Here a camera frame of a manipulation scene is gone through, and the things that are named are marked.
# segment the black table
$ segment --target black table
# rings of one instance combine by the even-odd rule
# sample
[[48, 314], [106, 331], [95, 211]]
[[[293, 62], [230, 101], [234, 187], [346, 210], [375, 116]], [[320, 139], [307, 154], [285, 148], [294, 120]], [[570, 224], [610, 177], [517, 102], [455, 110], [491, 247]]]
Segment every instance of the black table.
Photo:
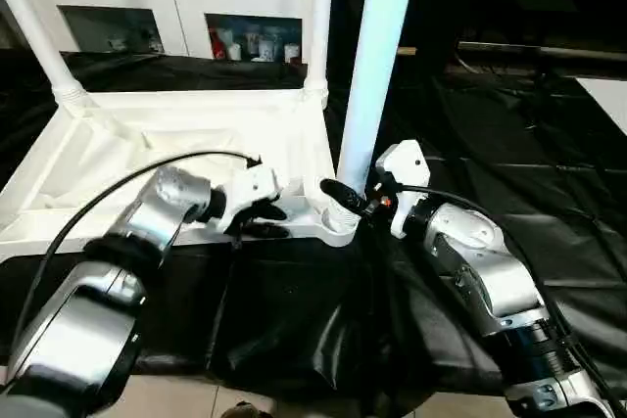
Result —
[[[27, 53], [0, 55], [0, 186], [55, 111]], [[89, 91], [297, 88], [301, 70], [190, 58], [72, 55]], [[330, 79], [334, 159], [348, 86]], [[570, 79], [415, 76], [397, 67], [375, 155], [417, 138], [434, 188], [498, 214], [610, 384], [627, 396], [627, 138]], [[317, 240], [175, 248], [141, 318], [137, 372], [207, 374], [260, 393], [497, 394], [494, 363], [384, 227], [331, 249]], [[0, 265], [0, 356], [39, 256]], [[58, 255], [42, 304], [81, 255]]]

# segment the tile floor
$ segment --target tile floor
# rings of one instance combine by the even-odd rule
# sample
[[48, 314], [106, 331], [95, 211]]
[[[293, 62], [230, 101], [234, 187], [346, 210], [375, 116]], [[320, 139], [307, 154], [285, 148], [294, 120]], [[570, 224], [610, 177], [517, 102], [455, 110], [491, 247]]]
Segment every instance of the tile floor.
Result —
[[[4, 379], [0, 366], [0, 378]], [[132, 376], [121, 399], [98, 418], [219, 418], [227, 408], [248, 401], [274, 418], [358, 418], [352, 400], [307, 404], [276, 401], [262, 395], [219, 387], [203, 378]], [[434, 394], [406, 418], [511, 418], [499, 397]]]

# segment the white pole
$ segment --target white pole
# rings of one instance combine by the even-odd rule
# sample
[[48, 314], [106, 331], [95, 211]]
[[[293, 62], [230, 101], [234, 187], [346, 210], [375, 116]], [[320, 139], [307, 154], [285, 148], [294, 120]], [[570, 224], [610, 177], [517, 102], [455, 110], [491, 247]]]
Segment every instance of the white pole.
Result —
[[338, 179], [363, 193], [409, 0], [365, 0]]
[[312, 52], [305, 80], [305, 88], [310, 90], [325, 90], [327, 87], [326, 52], [330, 17], [331, 0], [313, 0]]
[[35, 53], [52, 84], [52, 90], [59, 96], [83, 92], [74, 79], [59, 51], [54, 47], [43, 24], [32, 10], [29, 0], [6, 0], [24, 36]]

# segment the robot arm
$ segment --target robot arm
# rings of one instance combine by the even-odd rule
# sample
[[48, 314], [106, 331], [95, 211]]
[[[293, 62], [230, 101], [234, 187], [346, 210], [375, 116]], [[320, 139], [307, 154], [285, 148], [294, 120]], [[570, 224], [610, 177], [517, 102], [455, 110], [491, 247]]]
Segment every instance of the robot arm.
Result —
[[173, 166], [157, 170], [26, 328], [0, 416], [82, 417], [114, 403], [139, 352], [138, 311], [182, 224], [223, 233], [241, 211], [278, 194], [263, 164], [215, 189]]
[[429, 181], [416, 141], [392, 146], [375, 168], [381, 183], [369, 203], [353, 203], [359, 196], [337, 182], [327, 181], [322, 189], [341, 205], [351, 201], [343, 206], [359, 215], [391, 209], [392, 235], [418, 241], [439, 270], [451, 275], [447, 287], [501, 369], [511, 410], [518, 416], [613, 417], [557, 334], [531, 274], [508, 250], [501, 228], [474, 210], [403, 191], [404, 185], [424, 187]]

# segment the white tray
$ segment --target white tray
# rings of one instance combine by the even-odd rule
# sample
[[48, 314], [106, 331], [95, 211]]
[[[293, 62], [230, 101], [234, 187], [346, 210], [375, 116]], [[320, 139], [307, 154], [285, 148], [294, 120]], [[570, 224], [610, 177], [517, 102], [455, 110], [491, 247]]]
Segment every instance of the white tray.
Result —
[[[43, 254], [64, 223], [111, 183], [149, 162], [194, 150], [261, 156], [276, 171], [294, 237], [345, 245], [353, 233], [321, 221], [329, 204], [319, 181], [333, 177], [322, 117], [322, 93], [305, 90], [94, 93], [96, 107], [54, 114], [0, 193], [0, 262]], [[244, 164], [226, 157], [180, 163], [219, 184]], [[137, 194], [138, 179], [104, 200], [70, 233], [60, 252], [79, 251], [102, 235]], [[201, 224], [186, 227], [177, 244], [224, 241]]]

